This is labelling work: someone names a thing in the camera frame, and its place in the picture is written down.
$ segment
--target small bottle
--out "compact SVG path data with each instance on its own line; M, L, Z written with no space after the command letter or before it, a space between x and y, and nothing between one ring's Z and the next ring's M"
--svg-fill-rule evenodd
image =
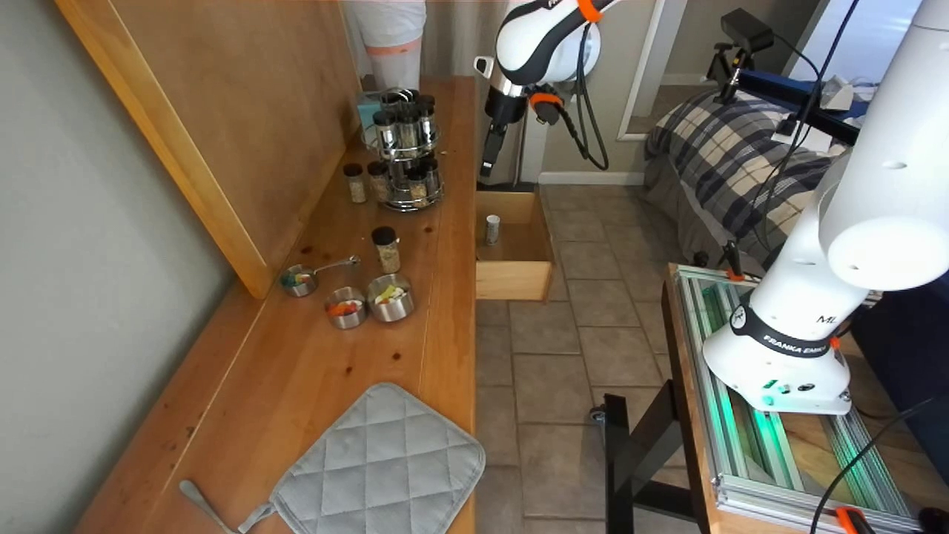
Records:
M406 166L406 179L409 179L409 203L412 209L427 209L427 185L424 185L427 166Z
M361 203L364 203L361 166L358 166L358 164L347 164L347 166L345 166L345 179L347 179L347 186L349 186L349 203L352 203L352 204L361 204Z
M379 152L382 158L395 158L397 154L397 138L395 138L395 126L391 126L391 114L379 109L373 117L373 126L376 126L376 138L379 138Z
M376 192L379 204L388 204L391 192L388 192L388 166L382 160L369 164L369 182Z
M403 268L397 244L400 244L400 237L395 234L391 227L373 228L373 246L376 246L376 255L379 255L379 265L382 265L387 274L395 274L395 270Z
M437 149L437 102L430 96L419 97L416 133L422 149Z

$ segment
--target bed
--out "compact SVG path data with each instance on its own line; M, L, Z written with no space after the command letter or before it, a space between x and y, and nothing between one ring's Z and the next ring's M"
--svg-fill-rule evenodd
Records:
M648 133L648 200L677 222L683 259L717 265L736 244L744 270L779 252L799 215L812 203L830 154L778 143L785 109L717 92L692 96Z

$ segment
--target black cable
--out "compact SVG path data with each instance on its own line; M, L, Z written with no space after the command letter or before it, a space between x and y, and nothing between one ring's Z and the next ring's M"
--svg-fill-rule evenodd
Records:
M772 35L775 35L785 50L793 50L796 57L802 57L817 77L822 77L822 68L820 68L802 47L796 47L796 46L793 46L785 35L779 35L779 32L772 32Z
M833 35L833 41L830 41L830 50L827 50L827 57L824 57L824 65L820 68L817 92L809 92L809 97L806 97L806 103L803 103L803 109L802 109L799 118L806 118L806 117L812 114L812 108L820 103L827 65L830 65L830 60L833 60L833 54L836 54L836 46L839 46L843 32L848 29L848 23L852 23L852 19L854 19L854 11L858 11L858 7L861 7L861 0L852 0L848 11L843 14L843 22L839 22L839 26L836 26L836 35ZM768 222L768 210L772 210L772 203L775 203L778 182L784 179L784 173L785 173L785 166L793 164L796 152L799 152L799 149L803 146L803 139L806 139L806 138L799 138L802 132L803 132L803 129L796 132L785 158L784 158L779 166L775 166L772 176L766 179L766 182L768 182L768 195L766 195L766 203L763 203L763 209L759 209L759 215L763 215L763 227L759 227L759 246L763 246L763 252L772 252L768 234L766 234L766 222Z
M836 473L836 477L827 485L827 491L822 492L820 507L812 510L809 519L809 534L820 531L822 513L830 502L830 492L836 491L836 485L901 421L911 421L913 415L920 415L923 410L928 410L932 405L943 405L949 400L949 394L938 394L938 397L923 397L920 405L895 412L880 430L871 433L871 439Z
M563 108L557 108L557 114L563 117L567 132L570 132L576 149L581 152L581 158L591 160L597 169L609 169L612 158L609 158L609 152L602 146L602 133L600 133L600 126L597 126L591 90L588 90L588 35L591 35L591 26L593 23L585 26L578 60L576 60L576 86L578 86L576 117L578 117L578 129L570 123ZM591 117L591 129L593 129L593 138L597 138L600 158L591 154L591 138L588 138L588 118L585 117Z

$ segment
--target glass jar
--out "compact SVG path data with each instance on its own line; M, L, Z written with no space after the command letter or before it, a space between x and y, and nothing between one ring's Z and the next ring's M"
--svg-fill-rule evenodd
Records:
M388 204L391 191L388 191L388 166L387 166L387 160L369 164L369 182L370 182L373 192L376 192L376 203Z
M364 203L361 166L358 166L358 164L347 164L347 166L345 166L345 182L347 182L347 191L349 191L349 203L352 203L352 204L361 204L361 203Z

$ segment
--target gray quilted pot holder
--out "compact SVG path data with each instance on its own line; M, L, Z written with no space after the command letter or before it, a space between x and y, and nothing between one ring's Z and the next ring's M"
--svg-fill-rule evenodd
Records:
M465 430L387 382L286 473L269 502L296 534L440 534L483 465Z

